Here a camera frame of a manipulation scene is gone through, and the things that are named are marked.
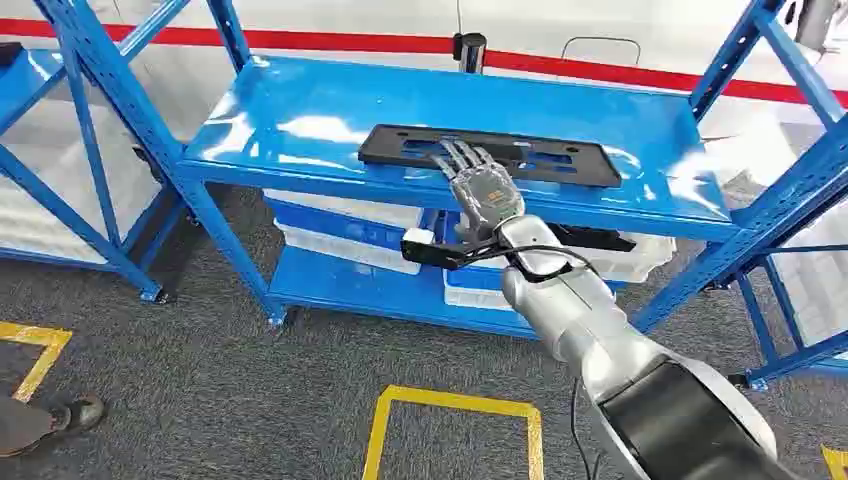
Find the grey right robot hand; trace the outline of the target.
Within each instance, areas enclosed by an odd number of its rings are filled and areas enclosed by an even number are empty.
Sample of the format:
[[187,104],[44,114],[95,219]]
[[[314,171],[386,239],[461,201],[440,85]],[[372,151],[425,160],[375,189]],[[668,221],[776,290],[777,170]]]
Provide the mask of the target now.
[[450,160],[430,159],[448,179],[467,221],[457,232],[463,240],[480,243],[493,236],[505,220],[525,214],[524,198],[506,168],[484,148],[463,140],[440,140]]

